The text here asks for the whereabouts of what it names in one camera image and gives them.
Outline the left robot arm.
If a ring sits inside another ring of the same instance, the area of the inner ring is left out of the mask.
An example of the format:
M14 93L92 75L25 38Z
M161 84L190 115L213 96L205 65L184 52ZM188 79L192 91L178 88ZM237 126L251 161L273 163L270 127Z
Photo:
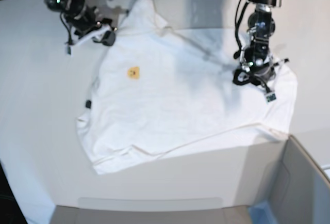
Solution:
M247 20L249 41L243 45L239 38L239 28L249 4L254 4L255 10ZM276 100L275 90L268 86L269 81L276 79L275 68L289 62L288 58L275 62L269 48L270 37L276 29L272 8L281 6L282 0L246 0L241 12L235 14L238 50L233 57L239 60L239 66L234 71L233 83L237 86L260 86L268 103Z

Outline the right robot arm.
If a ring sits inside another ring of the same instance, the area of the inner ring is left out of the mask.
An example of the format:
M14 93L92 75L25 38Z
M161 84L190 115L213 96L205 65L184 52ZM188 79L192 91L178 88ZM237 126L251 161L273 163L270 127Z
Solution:
M86 0L44 0L48 9L59 13L60 21L68 33L65 53L92 40L104 46L112 46L116 40L116 28L112 19L104 18L96 6L90 7Z

